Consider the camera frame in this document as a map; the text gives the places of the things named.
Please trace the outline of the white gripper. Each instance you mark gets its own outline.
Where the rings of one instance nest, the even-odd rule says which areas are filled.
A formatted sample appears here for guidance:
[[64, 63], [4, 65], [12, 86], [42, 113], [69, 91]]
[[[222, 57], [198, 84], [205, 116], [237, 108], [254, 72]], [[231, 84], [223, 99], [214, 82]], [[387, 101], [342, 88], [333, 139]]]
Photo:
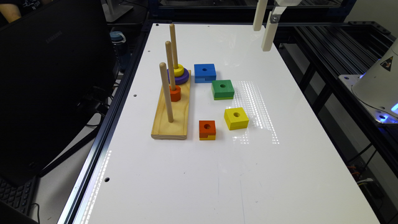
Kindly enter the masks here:
[[[254, 21], [252, 28], [254, 31], [260, 31], [264, 20], [268, 0], [258, 0], [256, 11], [254, 15]], [[274, 37], [279, 25], [279, 20], [286, 7], [298, 6], [302, 0], [275, 0], [278, 6], [274, 7], [269, 13], [269, 17], [266, 24], [264, 38], [262, 40], [262, 51], [268, 52], [272, 48]]]

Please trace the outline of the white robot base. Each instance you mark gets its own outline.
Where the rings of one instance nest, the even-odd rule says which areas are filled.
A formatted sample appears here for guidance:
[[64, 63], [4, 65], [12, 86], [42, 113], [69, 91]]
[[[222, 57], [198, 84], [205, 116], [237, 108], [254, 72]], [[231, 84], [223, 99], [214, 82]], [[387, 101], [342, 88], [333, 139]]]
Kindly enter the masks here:
[[339, 79], [377, 124], [397, 124], [397, 42], [364, 74]]

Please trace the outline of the person's forearm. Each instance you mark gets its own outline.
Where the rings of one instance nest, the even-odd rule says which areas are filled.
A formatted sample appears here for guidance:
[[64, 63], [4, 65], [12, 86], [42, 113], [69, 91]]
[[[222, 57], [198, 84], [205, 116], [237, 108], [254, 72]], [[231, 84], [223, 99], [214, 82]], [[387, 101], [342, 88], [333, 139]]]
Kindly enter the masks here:
[[0, 11], [8, 23], [14, 22], [22, 17], [18, 6], [15, 4], [1, 4]]

